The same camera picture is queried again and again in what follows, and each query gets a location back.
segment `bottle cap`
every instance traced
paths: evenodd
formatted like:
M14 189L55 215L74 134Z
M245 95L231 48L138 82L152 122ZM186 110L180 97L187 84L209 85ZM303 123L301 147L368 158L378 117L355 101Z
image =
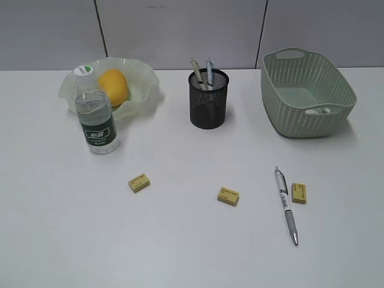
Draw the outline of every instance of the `bottle cap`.
M94 69L88 65L81 65L76 67L73 70L75 80L78 84L84 84L88 82L93 82L94 79Z

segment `yellow eraser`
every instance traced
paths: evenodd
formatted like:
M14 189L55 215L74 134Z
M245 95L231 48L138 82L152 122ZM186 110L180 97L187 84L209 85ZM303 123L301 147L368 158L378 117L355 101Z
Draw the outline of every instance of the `yellow eraser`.
M306 204L307 203L307 191L304 184L293 183L292 184L292 202Z
M133 178L131 181L128 182L133 192L138 192L144 187L147 187L149 183L149 179L145 174L141 174L136 178Z
M222 187L220 192L218 193L217 200L232 206L236 206L239 200L239 193Z

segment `black mesh pen holder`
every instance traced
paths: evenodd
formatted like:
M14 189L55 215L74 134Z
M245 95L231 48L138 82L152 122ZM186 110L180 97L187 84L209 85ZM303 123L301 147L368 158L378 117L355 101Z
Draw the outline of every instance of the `black mesh pen holder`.
M214 89L202 90L197 82L195 73L191 73L190 84L190 116L191 122L201 129L219 127L226 117L226 102L229 78L218 69L213 69ZM200 69L203 83L207 87L208 75L206 69Z

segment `translucent bowl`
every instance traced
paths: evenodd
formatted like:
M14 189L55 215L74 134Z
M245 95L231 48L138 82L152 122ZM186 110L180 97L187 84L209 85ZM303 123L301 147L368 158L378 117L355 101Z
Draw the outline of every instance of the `translucent bowl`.
M134 113L139 106L148 99L151 91L158 86L159 81L151 66L136 59L122 59L108 57L87 63L94 68L97 78L109 69L120 70L128 83L130 90L129 100L114 108L113 118L118 119ZM68 101L69 109L76 113L74 99L76 97L76 83L74 74L68 74L59 89L59 98Z

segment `yellow fruit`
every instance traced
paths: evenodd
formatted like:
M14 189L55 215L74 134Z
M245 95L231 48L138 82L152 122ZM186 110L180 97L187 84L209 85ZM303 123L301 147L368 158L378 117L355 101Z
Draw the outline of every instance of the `yellow fruit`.
M119 106L128 99L127 80L119 70L106 71L98 79L98 83L106 92L112 106Z

